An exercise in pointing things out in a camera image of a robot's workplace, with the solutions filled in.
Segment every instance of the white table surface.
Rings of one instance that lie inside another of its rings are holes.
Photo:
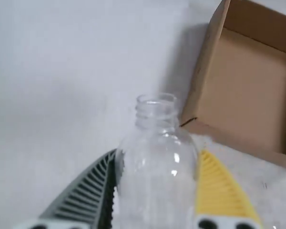
[[[286,0],[258,1],[286,14]],[[0,229],[37,217],[115,148],[133,124],[137,95],[172,92],[182,107],[218,4],[0,0]],[[268,168],[269,187],[286,180],[285,170],[259,161],[255,171],[240,155],[225,163],[256,185]],[[281,190],[286,182],[274,193]],[[286,194],[274,206],[285,203]]]

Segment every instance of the clear plastic bottle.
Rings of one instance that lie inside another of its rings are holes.
[[[197,152],[176,103],[172,94],[137,98],[134,131],[115,159],[121,229],[192,227]]]

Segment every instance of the open cardboard box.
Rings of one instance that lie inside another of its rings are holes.
[[[286,167],[286,16],[223,0],[207,29],[184,128]]]

